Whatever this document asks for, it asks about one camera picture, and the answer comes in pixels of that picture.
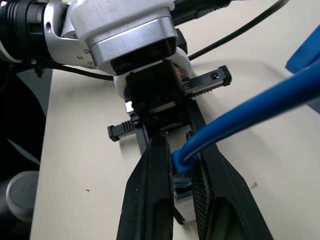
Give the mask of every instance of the white table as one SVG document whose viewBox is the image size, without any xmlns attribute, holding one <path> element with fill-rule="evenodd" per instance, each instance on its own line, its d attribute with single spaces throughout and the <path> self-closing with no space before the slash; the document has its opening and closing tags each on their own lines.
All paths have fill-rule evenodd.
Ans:
<svg viewBox="0 0 320 240">
<path fill-rule="evenodd" d="M 274 2 L 236 1 L 180 26 L 189 52 Z M 197 98 L 206 121 L 289 76 L 286 61 L 320 23 L 319 9 L 318 0 L 291 0 L 254 29 L 193 61 L 198 75 L 227 65 L 233 76 L 231 86 Z M 31 240 L 116 239 L 126 182 L 140 152 L 135 136 L 114 143 L 107 127 L 128 119 L 112 82 L 54 71 Z M 307 106 L 218 143 L 249 187 L 257 185 L 252 194 L 275 239 L 320 238 L 319 143 L 320 115 Z M 175 222 L 173 238 L 197 239 L 195 224 Z"/>
</svg>

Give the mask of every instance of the table surface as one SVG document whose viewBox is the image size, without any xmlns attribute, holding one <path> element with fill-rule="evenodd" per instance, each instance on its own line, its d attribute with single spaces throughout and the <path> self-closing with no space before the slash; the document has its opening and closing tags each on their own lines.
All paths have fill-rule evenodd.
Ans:
<svg viewBox="0 0 320 240">
<path fill-rule="evenodd" d="M 190 53 L 238 29 L 275 0 L 235 1 L 181 25 Z M 233 82 L 196 100 L 207 122 L 289 76 L 284 66 L 320 23 L 318 0 L 287 6 L 232 42 L 194 60 L 197 75 L 227 65 Z M 54 71 L 31 240 L 116 239 L 135 136 L 112 142 L 128 120 L 112 82 Z M 218 143 L 243 175 L 275 239 L 319 239 L 320 115 L 302 106 Z M 197 239 L 174 223 L 173 239 Z"/>
</svg>

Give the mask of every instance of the blue object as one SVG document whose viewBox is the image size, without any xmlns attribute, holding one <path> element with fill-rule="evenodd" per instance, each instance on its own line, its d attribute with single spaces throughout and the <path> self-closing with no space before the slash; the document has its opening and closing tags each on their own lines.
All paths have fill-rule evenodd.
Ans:
<svg viewBox="0 0 320 240">
<path fill-rule="evenodd" d="M 177 171 L 195 167 L 193 156 L 255 124 L 320 96 L 320 64 L 314 65 L 220 116 L 194 134 L 172 154 Z"/>
<path fill-rule="evenodd" d="M 320 26 L 293 54 L 285 68 L 293 74 L 320 61 Z"/>
</svg>

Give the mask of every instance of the blue cable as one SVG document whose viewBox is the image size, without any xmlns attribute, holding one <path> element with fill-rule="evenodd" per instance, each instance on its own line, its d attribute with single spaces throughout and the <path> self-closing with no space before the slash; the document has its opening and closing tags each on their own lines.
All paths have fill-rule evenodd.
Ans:
<svg viewBox="0 0 320 240">
<path fill-rule="evenodd" d="M 289 78 L 242 103 L 194 134 L 172 153 L 173 166 L 180 172 L 194 168 L 193 157 L 203 149 L 262 121 L 320 96 L 320 64 Z"/>
</svg>

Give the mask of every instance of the black cable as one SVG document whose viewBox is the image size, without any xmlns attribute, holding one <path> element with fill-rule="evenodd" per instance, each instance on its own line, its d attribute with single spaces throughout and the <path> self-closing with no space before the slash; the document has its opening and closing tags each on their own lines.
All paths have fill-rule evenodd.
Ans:
<svg viewBox="0 0 320 240">
<path fill-rule="evenodd" d="M 30 64 L 17 64 L 15 66 L 12 67 L 12 70 L 14 73 L 18 74 L 30 69 L 34 69 L 35 66 L 34 65 L 30 65 Z M 77 68 L 73 68 L 73 67 L 69 67 L 69 66 L 64 66 L 64 65 L 58 65 L 58 64 L 45 64 L 43 66 L 44 69 L 55 69 L 55 70 L 61 70 L 61 71 L 65 71 L 65 72 L 70 72 L 70 73 L 74 73 L 74 74 L 80 74 L 83 76 L 87 76 L 90 78 L 94 78 L 94 79 L 102 79 L 102 80 L 107 80 L 107 81 L 113 81 L 114 77 L 113 76 L 108 76 L 108 75 L 103 75 L 103 74 L 98 74 L 98 73 L 93 73 L 93 72 L 89 72 L 89 71 L 84 71 L 84 70 L 80 70 Z"/>
<path fill-rule="evenodd" d="M 261 13 L 259 16 L 257 16 L 252 21 L 248 22 L 243 27 L 239 28 L 238 30 L 234 31 L 233 33 L 229 34 L 228 36 L 220 39 L 219 41 L 216 41 L 215 43 L 205 47 L 204 49 L 197 51 L 196 53 L 189 56 L 189 60 L 192 61 L 228 42 L 235 39 L 236 37 L 239 37 L 241 34 L 244 34 L 248 30 L 252 29 L 254 26 L 261 23 L 263 20 L 270 17 L 272 14 L 277 12 L 279 9 L 281 9 L 284 5 L 286 5 L 290 0 L 278 0 L 274 5 L 272 5 L 270 8 L 268 8 L 266 11 Z"/>
</svg>

